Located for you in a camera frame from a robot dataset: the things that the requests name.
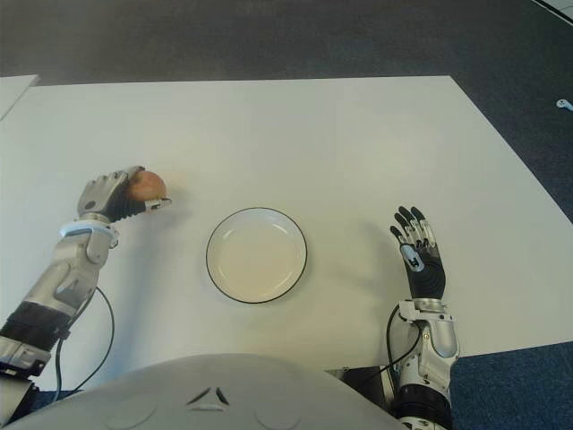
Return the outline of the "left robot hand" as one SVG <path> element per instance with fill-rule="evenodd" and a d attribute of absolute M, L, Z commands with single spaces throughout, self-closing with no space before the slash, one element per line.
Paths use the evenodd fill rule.
<path fill-rule="evenodd" d="M 78 219 L 112 224 L 171 205 L 172 200 L 168 197 L 133 197 L 130 188 L 140 173 L 147 173 L 147 170 L 142 166 L 132 166 L 90 180 L 77 204 Z"/>

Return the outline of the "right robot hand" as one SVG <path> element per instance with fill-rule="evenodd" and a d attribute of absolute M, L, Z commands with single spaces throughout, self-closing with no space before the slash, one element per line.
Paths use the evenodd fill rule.
<path fill-rule="evenodd" d="M 416 207 L 399 206 L 394 214 L 398 223 L 390 226 L 398 241 L 408 285 L 413 299 L 437 299 L 444 296 L 446 274 L 436 237 L 428 219 Z"/>

